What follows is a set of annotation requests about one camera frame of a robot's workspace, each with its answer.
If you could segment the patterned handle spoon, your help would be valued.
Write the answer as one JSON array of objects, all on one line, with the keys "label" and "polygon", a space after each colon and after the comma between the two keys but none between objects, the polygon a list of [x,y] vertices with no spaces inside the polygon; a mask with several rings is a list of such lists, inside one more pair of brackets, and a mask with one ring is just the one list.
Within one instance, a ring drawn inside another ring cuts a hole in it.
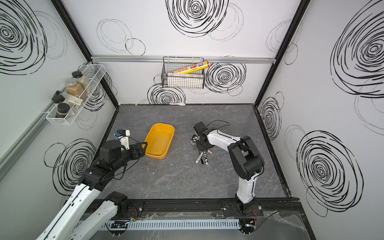
[{"label": "patterned handle spoon", "polygon": [[203,152],[203,160],[205,165],[209,165],[208,158],[207,158],[207,152]]}]

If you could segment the silver spoon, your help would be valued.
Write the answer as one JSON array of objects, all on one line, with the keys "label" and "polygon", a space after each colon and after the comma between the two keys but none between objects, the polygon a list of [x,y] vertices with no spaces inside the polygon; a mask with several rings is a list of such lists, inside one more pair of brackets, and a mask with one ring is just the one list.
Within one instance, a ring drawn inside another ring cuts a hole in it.
[{"label": "silver spoon", "polygon": [[204,152],[201,152],[201,153],[199,154],[198,158],[196,159],[196,163],[201,162],[203,156],[204,156]]}]

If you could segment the yellow plastic storage box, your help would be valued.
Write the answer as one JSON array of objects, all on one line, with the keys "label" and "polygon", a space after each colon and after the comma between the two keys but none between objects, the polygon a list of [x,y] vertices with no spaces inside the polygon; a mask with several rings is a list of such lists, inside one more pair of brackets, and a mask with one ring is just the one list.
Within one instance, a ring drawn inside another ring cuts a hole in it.
[{"label": "yellow plastic storage box", "polygon": [[145,142],[148,143],[146,156],[152,159],[163,160],[168,155],[175,134],[175,128],[168,124],[154,124]]}]

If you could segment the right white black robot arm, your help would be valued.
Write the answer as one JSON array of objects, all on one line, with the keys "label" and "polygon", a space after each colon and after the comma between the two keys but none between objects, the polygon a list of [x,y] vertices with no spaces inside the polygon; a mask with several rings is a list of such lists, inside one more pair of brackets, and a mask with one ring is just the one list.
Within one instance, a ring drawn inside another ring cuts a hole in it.
[{"label": "right white black robot arm", "polygon": [[208,165],[207,152],[219,147],[230,155],[233,168],[239,177],[236,201],[241,211],[248,210],[255,198],[257,178],[264,173],[265,161],[249,136],[234,137],[209,128],[203,122],[194,125],[191,143],[199,150],[196,163]]}]

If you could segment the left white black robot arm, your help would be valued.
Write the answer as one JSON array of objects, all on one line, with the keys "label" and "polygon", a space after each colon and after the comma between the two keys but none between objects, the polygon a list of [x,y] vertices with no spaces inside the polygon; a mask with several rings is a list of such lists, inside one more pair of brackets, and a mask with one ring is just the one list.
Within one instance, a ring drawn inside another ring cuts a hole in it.
[{"label": "left white black robot arm", "polygon": [[127,196],[112,192],[91,216],[79,227],[76,226],[109,181],[115,178],[116,171],[120,168],[126,171],[128,162],[138,161],[145,156],[148,143],[136,142],[128,145],[128,140],[129,137],[120,137],[101,146],[98,160],[85,170],[65,205],[39,235],[40,240],[90,239],[111,218],[128,213]]}]

